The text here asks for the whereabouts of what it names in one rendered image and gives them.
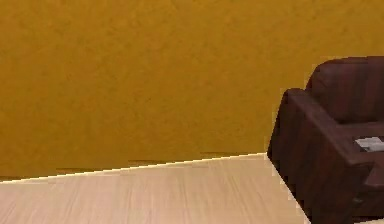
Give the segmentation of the grey flat rectangular object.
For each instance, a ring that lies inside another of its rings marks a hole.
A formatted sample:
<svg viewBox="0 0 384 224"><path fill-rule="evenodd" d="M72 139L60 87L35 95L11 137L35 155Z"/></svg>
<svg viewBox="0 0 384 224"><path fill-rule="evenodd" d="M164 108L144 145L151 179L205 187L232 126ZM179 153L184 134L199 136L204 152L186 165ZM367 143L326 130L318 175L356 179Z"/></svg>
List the grey flat rectangular object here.
<svg viewBox="0 0 384 224"><path fill-rule="evenodd" d="M364 152L383 152L384 141L379 137L366 137L356 139L355 142Z"/></svg>

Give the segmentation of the dark brown sofa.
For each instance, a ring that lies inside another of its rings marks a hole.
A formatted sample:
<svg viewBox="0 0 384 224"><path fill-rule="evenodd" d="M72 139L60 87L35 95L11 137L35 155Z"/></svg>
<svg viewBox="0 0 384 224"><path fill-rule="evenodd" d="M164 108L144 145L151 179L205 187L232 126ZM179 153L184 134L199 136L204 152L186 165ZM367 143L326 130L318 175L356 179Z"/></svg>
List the dark brown sofa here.
<svg viewBox="0 0 384 224"><path fill-rule="evenodd" d="M284 92L267 156L311 224L384 219L384 56L319 64Z"/></svg>

